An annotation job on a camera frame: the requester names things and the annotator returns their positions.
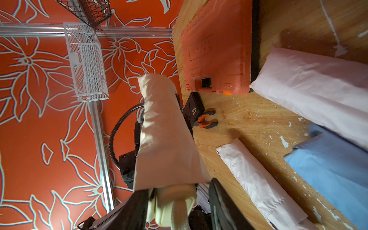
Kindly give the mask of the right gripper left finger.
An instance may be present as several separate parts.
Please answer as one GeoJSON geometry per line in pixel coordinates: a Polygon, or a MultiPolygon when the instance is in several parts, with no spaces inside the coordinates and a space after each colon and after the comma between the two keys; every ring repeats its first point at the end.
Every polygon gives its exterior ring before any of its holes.
{"type": "Polygon", "coordinates": [[[146,226],[149,191],[136,191],[126,203],[95,220],[93,230],[143,230],[146,226]]]}

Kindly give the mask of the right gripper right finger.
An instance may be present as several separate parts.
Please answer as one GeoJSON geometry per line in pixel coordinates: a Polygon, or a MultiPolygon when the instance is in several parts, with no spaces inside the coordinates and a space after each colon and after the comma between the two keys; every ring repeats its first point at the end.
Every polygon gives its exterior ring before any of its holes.
{"type": "Polygon", "coordinates": [[[212,229],[214,230],[254,230],[218,179],[209,184],[212,229]]]}

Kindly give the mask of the beige umbrella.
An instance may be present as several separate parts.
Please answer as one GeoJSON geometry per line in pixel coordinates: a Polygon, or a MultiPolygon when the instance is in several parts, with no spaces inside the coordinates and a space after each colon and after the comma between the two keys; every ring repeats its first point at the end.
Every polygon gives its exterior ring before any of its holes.
{"type": "Polygon", "coordinates": [[[144,121],[133,190],[154,193],[148,220],[154,219],[161,227],[187,230],[196,184],[209,183],[211,177],[182,114],[175,84],[159,74],[140,76],[138,82],[144,121]]]}

